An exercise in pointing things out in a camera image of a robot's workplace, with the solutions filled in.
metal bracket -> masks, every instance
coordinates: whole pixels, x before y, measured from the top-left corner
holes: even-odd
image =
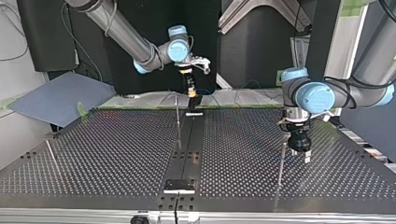
[[[297,0],[233,0],[219,20],[219,31],[224,35],[227,34],[253,8],[264,6],[273,7],[294,26],[300,7]],[[311,20],[300,8],[296,24],[297,31],[302,32],[309,24],[311,24]]]
[[[193,183],[188,180],[166,180],[164,194],[194,194]]]

metal pin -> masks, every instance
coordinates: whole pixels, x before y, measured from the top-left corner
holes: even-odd
[[[311,162],[311,151],[305,152],[305,160],[304,160],[304,162],[305,163]]]
[[[53,154],[53,151],[52,151],[52,146],[50,145],[50,140],[47,139],[47,140],[46,140],[46,143],[47,143],[47,147],[49,148],[50,156],[52,157],[53,160],[56,160],[56,159],[55,159],[55,155]]]
[[[292,149],[291,156],[298,156],[298,151]]]
[[[283,175],[283,166],[285,163],[285,155],[286,155],[286,143],[282,144],[282,151],[280,156],[280,167],[279,167],[279,177],[277,179],[277,186],[280,188],[282,186],[282,175]]]
[[[177,113],[177,127],[180,128],[180,114],[178,113],[178,98],[177,98],[177,92],[175,93],[175,105],[176,105],[176,113]]]

green tape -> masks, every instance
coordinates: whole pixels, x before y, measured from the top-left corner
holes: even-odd
[[[359,16],[361,14],[361,8],[364,7],[364,5],[366,5],[365,0],[345,0],[341,11],[341,17]]]
[[[0,102],[0,110],[7,110],[8,106],[14,103],[17,98],[8,98]]]
[[[283,70],[278,70],[277,71],[277,76],[276,76],[276,86],[281,87],[282,82],[280,81],[280,76],[282,76]]]
[[[77,103],[77,110],[79,115],[81,116],[81,119],[84,121],[88,118],[88,112],[85,111],[84,109],[84,104],[82,102]]]
[[[281,108],[283,104],[272,104],[272,105],[199,105],[198,109],[232,109],[232,108]],[[99,110],[113,110],[113,109],[122,109],[122,110],[176,110],[175,106],[101,106],[98,108]],[[180,106],[179,109],[187,109],[187,107]]]

white wall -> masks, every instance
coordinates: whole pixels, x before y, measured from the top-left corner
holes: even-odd
[[[16,0],[0,0],[18,10]],[[9,9],[8,16],[21,29],[21,23]],[[0,60],[20,55],[26,48],[25,38],[8,23],[0,11]],[[23,57],[0,62],[0,101],[31,91],[45,83],[42,73],[36,72],[28,52]],[[12,111],[0,111],[0,169],[25,151],[39,145],[50,131],[47,123],[30,119]]]

perforated metal table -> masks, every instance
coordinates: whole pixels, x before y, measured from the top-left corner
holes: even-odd
[[[318,120],[312,162],[288,150],[278,188],[280,116],[208,109],[179,131],[174,110],[93,111],[52,141],[56,160],[43,143],[0,171],[0,207],[396,215],[396,175]],[[164,194],[167,179],[190,181],[195,194]]]

